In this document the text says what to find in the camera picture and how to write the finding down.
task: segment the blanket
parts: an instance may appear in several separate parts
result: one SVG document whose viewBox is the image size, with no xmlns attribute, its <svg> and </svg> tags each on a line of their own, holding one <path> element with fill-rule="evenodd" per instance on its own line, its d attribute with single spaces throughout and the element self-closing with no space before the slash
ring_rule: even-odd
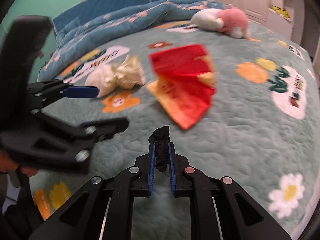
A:
<svg viewBox="0 0 320 240">
<path fill-rule="evenodd" d="M 189 20 L 205 8 L 223 9 L 223 5 L 213 0 L 160 0 L 107 13 L 80 26 L 75 19 L 57 34 L 57 50 L 40 70 L 37 80 L 54 78 L 77 58 L 107 41 L 141 31 L 152 24 Z"/>
<path fill-rule="evenodd" d="M 207 176 L 232 177 L 297 240 L 319 200 L 320 103 L 308 53 L 261 25 L 251 40 L 166 23 L 110 41 L 78 59 L 60 78 L 84 85 L 83 68 L 138 55 L 147 84 L 156 80 L 148 55 L 201 43 L 211 54 L 217 93 L 203 118 L 187 131 L 167 115 L 146 86 L 116 90 L 101 99 L 63 98 L 45 109 L 72 125 L 126 116 L 128 129 L 99 142 L 88 176 L 40 171 L 30 178 L 38 206 L 50 216 L 92 176 L 110 178 L 146 154 L 148 138 L 169 125 L 177 154 Z M 188 199 L 171 195 L 169 172 L 155 171 L 153 194 L 135 198 L 132 239 L 190 239 Z"/>
</svg>

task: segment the finger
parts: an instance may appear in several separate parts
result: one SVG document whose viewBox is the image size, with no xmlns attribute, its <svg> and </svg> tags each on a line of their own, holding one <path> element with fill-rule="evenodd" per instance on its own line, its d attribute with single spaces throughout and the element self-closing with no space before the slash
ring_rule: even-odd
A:
<svg viewBox="0 0 320 240">
<path fill-rule="evenodd" d="M 0 150 L 0 171 L 14 171 L 18 168 L 18 164 L 11 160 L 4 150 Z"/>
<path fill-rule="evenodd" d="M 34 175 L 36 175 L 38 173 L 39 169 L 32 168 L 32 167 L 27 167 L 27 166 L 22 166 L 20 168 L 20 171 L 23 174 L 26 174 L 28 177 L 32 177 L 32 176 L 34 176 Z"/>
</svg>

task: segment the white daisy print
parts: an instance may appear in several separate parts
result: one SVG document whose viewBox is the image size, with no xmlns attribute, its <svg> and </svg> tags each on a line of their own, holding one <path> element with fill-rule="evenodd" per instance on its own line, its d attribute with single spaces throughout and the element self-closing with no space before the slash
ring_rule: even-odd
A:
<svg viewBox="0 0 320 240">
<path fill-rule="evenodd" d="M 292 210 L 299 205 L 298 199 L 303 198 L 302 180 L 301 174 L 282 176 L 279 181 L 280 189 L 269 193 L 269 198 L 273 201 L 269 205 L 269 211 L 277 212 L 279 219 L 290 216 Z"/>
</svg>

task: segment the cartoon cloud print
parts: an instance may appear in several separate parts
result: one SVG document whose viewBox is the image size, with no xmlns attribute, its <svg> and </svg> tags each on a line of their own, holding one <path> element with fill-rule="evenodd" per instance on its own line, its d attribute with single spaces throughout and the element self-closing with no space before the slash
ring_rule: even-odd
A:
<svg viewBox="0 0 320 240">
<path fill-rule="evenodd" d="M 276 89 L 276 81 L 272 82 L 274 86 L 270 88 L 272 91 L 272 100 L 280 110 L 296 119 L 303 119 L 305 116 L 305 109 L 307 105 L 306 80 L 298 74 L 293 68 L 283 66 L 289 73 L 288 77 L 282 77 L 281 83 L 286 83 L 284 89 Z"/>
</svg>

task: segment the white plastic bag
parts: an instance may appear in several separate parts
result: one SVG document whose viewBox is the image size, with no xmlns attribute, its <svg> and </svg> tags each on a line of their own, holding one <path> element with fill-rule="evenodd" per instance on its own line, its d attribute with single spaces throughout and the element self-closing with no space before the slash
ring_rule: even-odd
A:
<svg viewBox="0 0 320 240">
<path fill-rule="evenodd" d="M 146 79 L 138 56 L 127 56 L 121 64 L 100 64 L 87 78 L 85 86 L 95 86 L 99 89 L 101 98 L 117 86 L 132 89 L 135 84 L 143 86 Z"/>
</svg>

